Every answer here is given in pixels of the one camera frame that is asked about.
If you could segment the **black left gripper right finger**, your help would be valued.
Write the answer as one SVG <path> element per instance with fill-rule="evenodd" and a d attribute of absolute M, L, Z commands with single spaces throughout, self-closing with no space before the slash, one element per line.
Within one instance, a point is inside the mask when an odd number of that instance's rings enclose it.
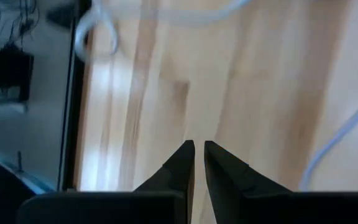
<path fill-rule="evenodd" d="M 358 224 L 358 192 L 293 192 L 213 141 L 204 164 L 217 224 Z"/>

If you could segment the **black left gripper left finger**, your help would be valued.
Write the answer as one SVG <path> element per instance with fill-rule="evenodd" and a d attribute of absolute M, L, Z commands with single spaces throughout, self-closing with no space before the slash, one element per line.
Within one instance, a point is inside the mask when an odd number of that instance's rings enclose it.
<path fill-rule="evenodd" d="M 132 192 L 42 194 L 21 205 L 17 224 L 190 224 L 194 164 L 187 140 Z"/>

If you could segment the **black floor box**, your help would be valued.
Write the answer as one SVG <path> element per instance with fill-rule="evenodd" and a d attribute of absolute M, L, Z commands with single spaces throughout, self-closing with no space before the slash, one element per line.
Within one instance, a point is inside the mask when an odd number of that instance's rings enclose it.
<path fill-rule="evenodd" d="M 34 56 L 17 47 L 0 49 L 0 89 L 19 87 L 18 101 L 27 101 L 33 64 Z"/>

